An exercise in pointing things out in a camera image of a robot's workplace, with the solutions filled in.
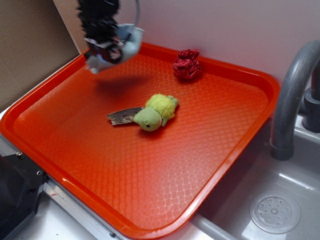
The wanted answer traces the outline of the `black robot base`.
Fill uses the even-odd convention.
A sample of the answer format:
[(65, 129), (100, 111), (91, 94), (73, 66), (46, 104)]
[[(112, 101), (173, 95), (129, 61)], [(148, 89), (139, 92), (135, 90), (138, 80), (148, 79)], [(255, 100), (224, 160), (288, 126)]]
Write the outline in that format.
[(0, 238), (9, 240), (36, 214), (44, 170), (26, 155), (0, 157)]

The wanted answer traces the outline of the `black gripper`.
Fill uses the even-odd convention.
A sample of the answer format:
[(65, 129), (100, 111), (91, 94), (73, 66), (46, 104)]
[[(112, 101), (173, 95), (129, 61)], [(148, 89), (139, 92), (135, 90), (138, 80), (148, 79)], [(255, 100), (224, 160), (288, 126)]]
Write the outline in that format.
[(114, 19), (119, 7), (118, 0), (78, 1), (78, 18), (85, 32), (90, 57), (111, 64), (118, 64), (122, 60), (118, 23)]

